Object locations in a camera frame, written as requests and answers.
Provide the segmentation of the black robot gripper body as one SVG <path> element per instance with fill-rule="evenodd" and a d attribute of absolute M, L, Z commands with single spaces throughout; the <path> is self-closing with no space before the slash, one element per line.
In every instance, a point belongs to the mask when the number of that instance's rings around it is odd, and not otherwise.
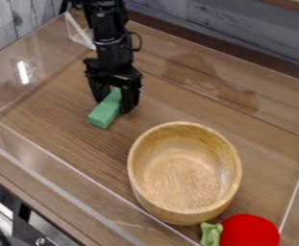
<path fill-rule="evenodd" d="M 115 86 L 128 91 L 139 91 L 142 72 L 134 67 L 134 53 L 139 51 L 128 42 L 96 42 L 96 58 L 83 60 L 84 76 L 92 91 L 110 91 Z"/>

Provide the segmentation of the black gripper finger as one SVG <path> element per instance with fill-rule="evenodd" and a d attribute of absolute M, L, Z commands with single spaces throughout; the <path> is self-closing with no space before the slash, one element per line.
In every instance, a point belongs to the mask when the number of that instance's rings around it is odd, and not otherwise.
<path fill-rule="evenodd" d="M 111 93 L 108 80 L 106 78 L 92 76 L 88 76 L 87 79 L 95 101 L 100 103 Z"/>
<path fill-rule="evenodd" d="M 120 89 L 120 112 L 130 113 L 139 105 L 141 88 L 124 86 Z"/>

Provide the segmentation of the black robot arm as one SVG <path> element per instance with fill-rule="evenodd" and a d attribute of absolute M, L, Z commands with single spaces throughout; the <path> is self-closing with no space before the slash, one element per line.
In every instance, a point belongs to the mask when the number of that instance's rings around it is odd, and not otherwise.
<path fill-rule="evenodd" d="M 100 103 L 111 93 L 111 87 L 120 89 L 119 110 L 130 113 L 141 101 L 143 86 L 142 72 L 134 67 L 134 53 L 143 44 L 132 45 L 135 32 L 127 29 L 128 12 L 123 0 L 66 0 L 76 10 L 83 11 L 88 28 L 92 30 L 92 44 L 96 57 L 86 58 L 84 76 L 94 98 Z"/>

